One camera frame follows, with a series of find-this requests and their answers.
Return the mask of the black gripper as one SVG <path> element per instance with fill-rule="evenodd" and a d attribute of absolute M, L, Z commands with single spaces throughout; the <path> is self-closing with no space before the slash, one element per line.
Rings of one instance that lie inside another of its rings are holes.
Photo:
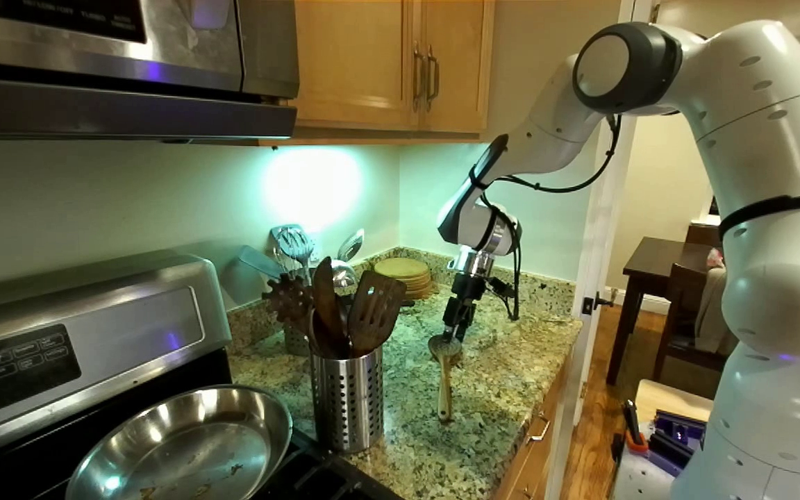
<path fill-rule="evenodd" d="M 475 302 L 482 301 L 486 280 L 491 277 L 494 257 L 486 250 L 465 247 L 452 262 L 452 286 L 450 301 L 445 307 L 445 340 L 461 340 L 469 333 L 475 322 Z"/>

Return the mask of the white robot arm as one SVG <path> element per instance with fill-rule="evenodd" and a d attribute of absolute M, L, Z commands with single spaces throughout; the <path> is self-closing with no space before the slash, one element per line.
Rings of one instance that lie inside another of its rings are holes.
<path fill-rule="evenodd" d="M 440 233 L 466 276 L 483 276 L 516 247 L 514 219 L 486 190 L 566 168 L 615 115 L 682 115 L 720 208 L 736 347 L 673 500 L 800 500 L 800 43 L 784 22 L 709 39 L 654 22 L 598 30 L 472 164 Z"/>

